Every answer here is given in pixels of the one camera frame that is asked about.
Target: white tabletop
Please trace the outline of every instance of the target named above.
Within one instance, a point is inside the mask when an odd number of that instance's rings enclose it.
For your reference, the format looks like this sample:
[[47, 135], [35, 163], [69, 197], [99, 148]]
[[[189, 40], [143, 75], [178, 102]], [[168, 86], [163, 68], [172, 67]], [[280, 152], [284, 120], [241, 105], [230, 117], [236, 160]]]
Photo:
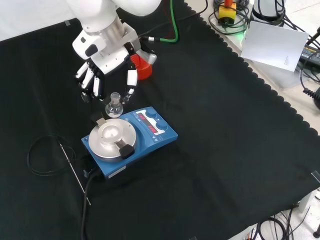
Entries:
[[[185, 2], [187, 2], [188, 5], [197, 12], [203, 10], [206, 6], [205, 0], [185, 0]], [[316, 16], [316, 14], [320, 12], [320, 4], [318, 4], [320, 3], [320, 0], [306, 1], [306, 6], [302, 5], [303, 3], [301, 2], [302, 1], [299, 0], [287, 0], [287, 15], [292, 22], [305, 29], [306, 31], [309, 31], [309, 33], [313, 35], [317, 31], [317, 28], [320, 27], [320, 17]], [[208, 3], [208, 9], [201, 14], [201, 17], [209, 25], [208, 17], [214, 11], [213, 0], [208, 0]], [[234, 52], [236, 52], [238, 55], [241, 54], [241, 50], [238, 47], [239, 37], [232, 36], [229, 39], [225, 35], [220, 34], [220, 36], [224, 39], [228, 46], [233, 49]], [[273, 90], [276, 90], [286, 102], [291, 104], [292, 108], [296, 109], [297, 113], [300, 114], [303, 119], [310, 124], [311, 128], [314, 128], [318, 133], [320, 133], [320, 110], [318, 110], [315, 106], [313, 99], [303, 93], [303, 87], [300, 84], [297, 84], [296, 86], [291, 88], [282, 89], [277, 84], [275, 84], [274, 81], [275, 78], [280, 78], [281, 75], [279, 75], [278, 73], [276, 74], [276, 76], [274, 74], [268, 74], [267, 71], [265, 71], [265, 69], [261, 67], [262, 63], [253, 63], [251, 60], [245, 61], [249, 64], [249, 67], [252, 68], [256, 74], [258, 74], [260, 78], [264, 79], [266, 84], [270, 85], [271, 88]], [[297, 72], [292, 73], [292, 76], [295, 78], [295, 81], [299, 81]], [[315, 92], [320, 87], [320, 84], [317, 84], [312, 80], [307, 80], [305, 86]]]

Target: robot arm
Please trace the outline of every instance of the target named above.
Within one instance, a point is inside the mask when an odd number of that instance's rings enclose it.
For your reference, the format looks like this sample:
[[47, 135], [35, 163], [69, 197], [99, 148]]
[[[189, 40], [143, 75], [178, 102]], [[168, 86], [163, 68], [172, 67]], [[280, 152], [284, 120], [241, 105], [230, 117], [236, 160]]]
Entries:
[[126, 12], [143, 17], [153, 13], [161, 0], [113, 0], [113, 2]]
[[137, 70], [133, 69], [130, 56], [138, 54], [150, 64], [157, 56], [141, 45], [136, 31], [122, 23], [116, 12], [116, 5], [130, 14], [146, 16], [154, 12], [161, 0], [67, 0], [74, 15], [82, 25], [82, 32], [74, 40], [75, 52], [86, 63], [79, 69], [75, 79], [87, 102], [90, 96], [104, 99], [102, 87], [106, 74], [116, 71], [123, 62], [128, 63], [127, 102], [137, 85]]

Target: black tablecloth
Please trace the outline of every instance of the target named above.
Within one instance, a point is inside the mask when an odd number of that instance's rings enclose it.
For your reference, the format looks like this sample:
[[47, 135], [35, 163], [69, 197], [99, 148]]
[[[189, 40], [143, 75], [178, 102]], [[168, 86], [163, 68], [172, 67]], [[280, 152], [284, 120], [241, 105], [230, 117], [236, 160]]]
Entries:
[[[174, 8], [178, 18], [192, 13], [182, 0]], [[167, 21], [163, 5], [145, 18], [119, 16], [139, 34]], [[318, 186], [311, 176], [320, 170], [317, 132], [200, 18], [178, 26], [177, 44], [150, 46], [158, 54], [153, 76], [125, 108], [153, 106], [178, 140], [92, 186], [92, 240], [226, 240]], [[72, 49], [80, 31], [72, 20], [0, 43], [2, 240], [79, 237], [82, 193], [72, 173], [38, 177], [25, 162], [30, 144], [49, 133], [84, 154], [89, 115], [104, 108], [83, 103], [73, 81], [83, 63]], [[125, 74], [108, 77], [110, 92], [123, 90]], [[35, 167], [62, 164], [53, 147], [39, 149]]]

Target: white card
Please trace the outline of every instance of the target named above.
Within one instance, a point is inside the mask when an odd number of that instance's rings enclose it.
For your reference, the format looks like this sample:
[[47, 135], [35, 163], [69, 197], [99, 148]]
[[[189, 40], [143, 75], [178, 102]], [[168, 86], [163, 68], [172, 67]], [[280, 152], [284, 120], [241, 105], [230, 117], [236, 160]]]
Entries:
[[294, 72], [306, 44], [306, 32], [250, 22], [241, 57]]

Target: electronic equipment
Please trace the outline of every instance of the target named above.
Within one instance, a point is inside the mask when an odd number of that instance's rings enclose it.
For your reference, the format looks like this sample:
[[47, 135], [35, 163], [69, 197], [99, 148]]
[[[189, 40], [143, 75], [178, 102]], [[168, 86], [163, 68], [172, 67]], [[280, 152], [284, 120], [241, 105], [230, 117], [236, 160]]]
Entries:
[[99, 119], [97, 123], [81, 140], [106, 178], [178, 137], [153, 107], [135, 110], [117, 119]]

